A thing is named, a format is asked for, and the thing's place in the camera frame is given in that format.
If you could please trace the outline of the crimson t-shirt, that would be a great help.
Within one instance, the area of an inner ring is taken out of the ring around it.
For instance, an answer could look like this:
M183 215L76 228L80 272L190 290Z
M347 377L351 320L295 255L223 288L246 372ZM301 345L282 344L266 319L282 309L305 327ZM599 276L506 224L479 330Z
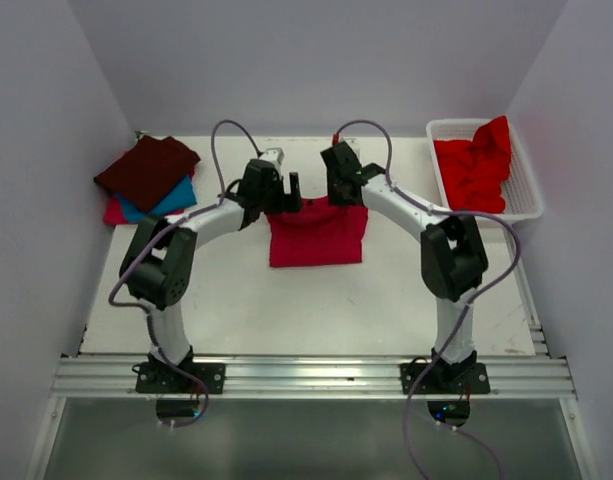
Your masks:
M331 205L326 197L305 200L298 213L269 215L269 265L301 268L360 264L368 219L367 208Z

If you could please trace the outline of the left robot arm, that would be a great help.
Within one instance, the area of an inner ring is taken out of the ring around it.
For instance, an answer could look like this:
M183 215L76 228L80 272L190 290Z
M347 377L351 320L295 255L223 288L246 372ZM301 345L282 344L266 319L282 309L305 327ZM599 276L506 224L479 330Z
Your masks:
M109 295L114 307L144 312L151 350L137 366L137 391L208 396L184 330L181 299L186 293L196 250L224 235L241 231L263 213L293 213L300 209L299 177L289 175L284 190L281 167L284 152L273 148L250 160L216 205L165 218L147 215L138 224L122 261L118 286L128 288L131 300L119 302L115 286Z

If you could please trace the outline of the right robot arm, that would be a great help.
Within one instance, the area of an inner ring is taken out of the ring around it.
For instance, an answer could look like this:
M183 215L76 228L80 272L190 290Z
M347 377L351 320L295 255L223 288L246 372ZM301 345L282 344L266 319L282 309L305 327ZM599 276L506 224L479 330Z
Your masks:
M429 362L402 371L411 382L407 393L456 391L477 362L472 297L489 267L476 220L397 188L386 169L363 166L345 141L323 150L321 158L331 204L377 212L419 243L422 281L436 299L437 330Z

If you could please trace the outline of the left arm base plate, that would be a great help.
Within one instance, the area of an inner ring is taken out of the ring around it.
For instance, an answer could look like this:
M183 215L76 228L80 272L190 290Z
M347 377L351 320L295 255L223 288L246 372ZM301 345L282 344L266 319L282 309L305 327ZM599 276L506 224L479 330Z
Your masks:
M223 393L226 365L223 363L195 363L180 366L182 375L161 362L133 365L137 375L135 391L140 394L191 394L199 392L199 379L209 395Z

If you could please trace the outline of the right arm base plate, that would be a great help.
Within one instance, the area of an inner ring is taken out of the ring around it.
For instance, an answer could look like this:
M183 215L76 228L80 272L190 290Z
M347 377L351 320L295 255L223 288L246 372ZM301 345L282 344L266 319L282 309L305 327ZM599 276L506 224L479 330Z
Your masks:
M456 364L440 359L414 387L430 361L416 357L399 364L402 392L414 395L490 394L491 387L486 366L475 357Z

